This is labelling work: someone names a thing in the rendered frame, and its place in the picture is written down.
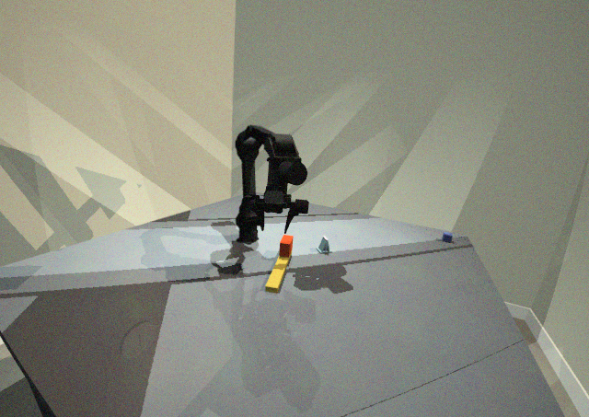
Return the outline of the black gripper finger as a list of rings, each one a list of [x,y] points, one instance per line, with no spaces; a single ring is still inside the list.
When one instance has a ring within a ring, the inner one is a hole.
[[[254,211],[254,213],[257,215],[259,222],[260,222],[260,228],[261,231],[264,230],[264,205],[262,205],[262,207],[260,209],[251,209],[250,211]]]
[[[285,229],[284,229],[284,234],[286,234],[286,231],[287,231],[287,229],[288,229],[288,227],[289,227],[289,225],[290,225],[290,223],[291,223],[291,221],[292,221],[292,219],[294,218],[295,215],[299,215],[299,213],[291,213],[290,210],[289,210],[288,215],[287,215]]]

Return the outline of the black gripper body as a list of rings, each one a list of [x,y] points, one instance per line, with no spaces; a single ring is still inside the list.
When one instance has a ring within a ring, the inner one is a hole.
[[[279,187],[284,188],[284,193],[287,194],[287,182],[282,180],[269,180],[267,186],[271,186],[272,190],[279,190]],[[282,188],[282,189],[283,189]],[[251,209],[260,209],[264,205],[263,199],[260,199],[259,195],[248,194],[244,198],[242,198],[242,207],[247,207]],[[289,208],[291,213],[299,213],[299,214],[308,214],[308,200],[298,200],[296,199],[295,202],[291,202],[291,207]]]

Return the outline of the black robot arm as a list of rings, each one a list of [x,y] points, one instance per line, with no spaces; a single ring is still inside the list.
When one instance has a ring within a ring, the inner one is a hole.
[[[296,186],[305,182],[306,166],[301,163],[293,136],[250,125],[236,140],[237,155],[242,165],[243,198],[248,194],[256,195],[255,159],[262,144],[269,155],[269,180],[282,180]],[[265,213],[281,214],[283,209],[291,207],[291,194],[285,194],[282,188],[272,190],[271,186],[266,186],[263,196]],[[259,239],[257,226],[260,222],[254,211],[240,204],[235,220],[239,228],[238,242],[250,245]]]

